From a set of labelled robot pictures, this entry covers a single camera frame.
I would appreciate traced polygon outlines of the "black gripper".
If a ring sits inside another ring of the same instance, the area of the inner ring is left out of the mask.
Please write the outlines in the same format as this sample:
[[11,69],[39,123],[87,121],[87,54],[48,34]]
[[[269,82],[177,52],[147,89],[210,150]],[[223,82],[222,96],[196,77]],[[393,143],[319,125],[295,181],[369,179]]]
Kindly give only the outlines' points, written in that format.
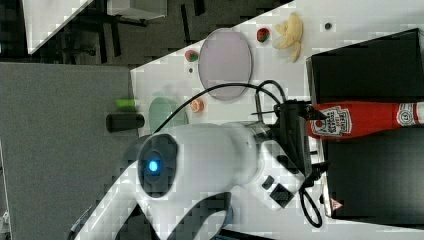
[[297,100],[287,100],[276,105],[274,110],[277,116],[274,124],[276,139],[287,154],[289,171],[302,173],[305,178],[308,178],[312,171],[320,174],[327,172],[331,162],[311,164],[304,119],[305,113],[306,120],[325,120],[327,116],[312,105],[308,106],[307,102]]

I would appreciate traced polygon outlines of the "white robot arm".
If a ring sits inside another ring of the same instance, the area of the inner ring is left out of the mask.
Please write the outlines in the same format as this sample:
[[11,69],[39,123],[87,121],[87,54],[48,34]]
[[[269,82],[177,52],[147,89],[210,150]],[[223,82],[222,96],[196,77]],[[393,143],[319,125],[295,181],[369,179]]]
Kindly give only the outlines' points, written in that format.
[[74,240],[115,240],[136,208],[158,240],[212,240],[229,221],[236,186],[274,211],[285,208],[314,169],[306,123],[325,116],[295,100],[274,111],[273,124],[199,123],[140,138],[127,151],[133,163]]

